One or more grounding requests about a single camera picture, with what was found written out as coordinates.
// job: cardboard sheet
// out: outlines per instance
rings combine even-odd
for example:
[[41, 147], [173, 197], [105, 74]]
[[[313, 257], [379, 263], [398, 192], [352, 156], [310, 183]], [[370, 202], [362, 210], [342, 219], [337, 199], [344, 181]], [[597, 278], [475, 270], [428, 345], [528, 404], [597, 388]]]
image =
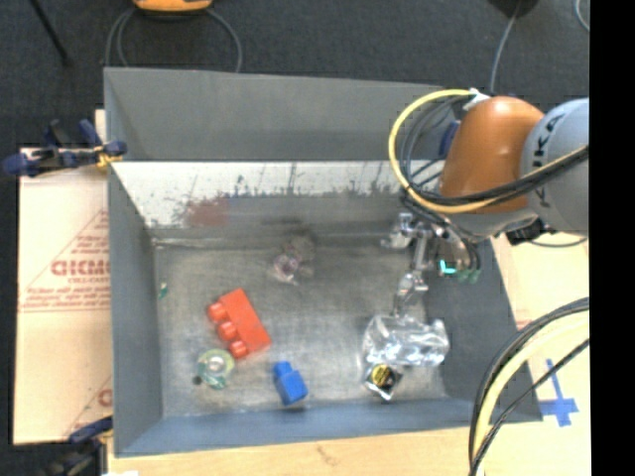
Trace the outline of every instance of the cardboard sheet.
[[106, 185], [95, 167], [20, 181], [15, 444], [111, 414]]

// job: red lego brick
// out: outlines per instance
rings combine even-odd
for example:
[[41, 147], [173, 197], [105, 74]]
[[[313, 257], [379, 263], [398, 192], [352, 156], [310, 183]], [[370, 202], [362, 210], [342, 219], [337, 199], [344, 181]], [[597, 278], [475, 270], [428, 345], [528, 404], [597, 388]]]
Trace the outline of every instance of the red lego brick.
[[269, 333], [242, 289], [220, 297], [207, 308], [207, 317], [216, 323], [216, 332], [227, 342], [227, 349], [238, 359], [271, 345]]

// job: bin floor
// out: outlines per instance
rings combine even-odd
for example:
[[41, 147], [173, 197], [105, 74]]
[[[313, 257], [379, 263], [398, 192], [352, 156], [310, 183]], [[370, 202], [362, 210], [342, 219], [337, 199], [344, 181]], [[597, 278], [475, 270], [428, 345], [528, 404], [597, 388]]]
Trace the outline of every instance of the bin floor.
[[[271, 277], [280, 247], [218, 250], [181, 244], [155, 252], [166, 417], [249, 412], [282, 407], [271, 368], [288, 360], [302, 374], [309, 395], [305, 408], [334, 402], [381, 402], [362, 384], [361, 343], [376, 313], [389, 313], [407, 271], [409, 250], [378, 244], [317, 245], [314, 274], [297, 285]], [[242, 288], [269, 332], [272, 345], [236, 361], [227, 386], [215, 390], [195, 381], [196, 360], [224, 347], [206, 307]], [[412, 314], [425, 319], [422, 305]], [[393, 401], [446, 397], [440, 368], [410, 369]]]

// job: gray bin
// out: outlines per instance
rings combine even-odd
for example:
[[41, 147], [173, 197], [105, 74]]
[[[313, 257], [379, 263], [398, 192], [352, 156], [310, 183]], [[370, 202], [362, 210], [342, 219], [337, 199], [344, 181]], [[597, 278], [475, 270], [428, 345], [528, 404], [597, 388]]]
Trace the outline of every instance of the gray bin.
[[[477, 284], [430, 276], [416, 312], [444, 321], [444, 362], [409, 371], [389, 404], [362, 385], [363, 330], [390, 311], [412, 257], [379, 245], [402, 210], [385, 142], [391, 119], [435, 88], [136, 68], [105, 81], [108, 139], [130, 147], [109, 185], [116, 455], [469, 424], [516, 331], [488, 242]], [[316, 244], [313, 274], [284, 284], [272, 260], [298, 234]], [[236, 288], [273, 343], [213, 390], [193, 380], [197, 356], [222, 347], [205, 309]], [[273, 384], [280, 360], [309, 388], [291, 407]], [[523, 368], [501, 406], [530, 384]], [[534, 399], [514, 419], [538, 417]]]

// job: black stand leg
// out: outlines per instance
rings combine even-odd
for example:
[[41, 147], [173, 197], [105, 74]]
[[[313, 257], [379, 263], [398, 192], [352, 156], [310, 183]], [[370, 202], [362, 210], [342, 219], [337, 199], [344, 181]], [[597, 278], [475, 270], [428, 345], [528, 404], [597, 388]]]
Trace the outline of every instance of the black stand leg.
[[51, 26], [51, 23], [49, 23], [49, 19], [47, 18], [47, 15], [42, 10], [42, 7], [40, 6], [40, 2], [38, 2], [38, 0], [29, 0], [29, 1], [31, 2], [31, 5], [33, 5], [33, 8], [36, 10], [38, 17], [40, 18], [40, 21], [42, 21], [42, 24], [47, 29], [47, 32], [49, 36], [51, 37], [51, 40], [53, 41], [53, 44], [56, 46], [56, 49], [60, 53], [63, 64], [64, 65], [70, 64], [70, 58], [68, 57], [68, 53], [64, 49], [64, 46], [62, 46], [62, 43], [60, 42], [60, 39], [58, 38], [56, 31]]

